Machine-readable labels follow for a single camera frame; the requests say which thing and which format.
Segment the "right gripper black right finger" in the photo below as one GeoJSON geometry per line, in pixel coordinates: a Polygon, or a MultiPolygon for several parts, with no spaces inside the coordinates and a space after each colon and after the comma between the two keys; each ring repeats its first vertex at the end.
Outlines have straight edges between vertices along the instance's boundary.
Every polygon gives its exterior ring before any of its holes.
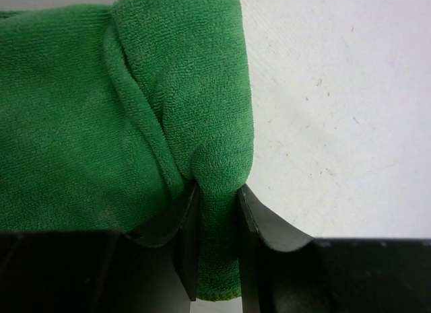
{"type": "Polygon", "coordinates": [[[429,312],[430,241],[314,238],[237,192],[244,312],[429,312]]]}

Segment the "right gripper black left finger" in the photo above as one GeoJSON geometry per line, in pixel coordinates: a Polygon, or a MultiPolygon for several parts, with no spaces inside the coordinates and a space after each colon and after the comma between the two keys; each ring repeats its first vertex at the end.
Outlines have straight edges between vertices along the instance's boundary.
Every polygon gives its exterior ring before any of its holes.
{"type": "Polygon", "coordinates": [[[1,233],[2,312],[188,312],[199,186],[132,229],[1,233]]]}

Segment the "green towel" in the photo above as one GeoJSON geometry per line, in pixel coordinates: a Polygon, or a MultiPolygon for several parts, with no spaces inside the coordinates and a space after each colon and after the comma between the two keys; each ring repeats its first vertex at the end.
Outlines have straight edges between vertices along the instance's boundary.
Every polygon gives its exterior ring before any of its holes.
{"type": "Polygon", "coordinates": [[[195,180],[197,296],[237,298],[253,140],[240,0],[1,12],[2,230],[131,230],[195,180]]]}

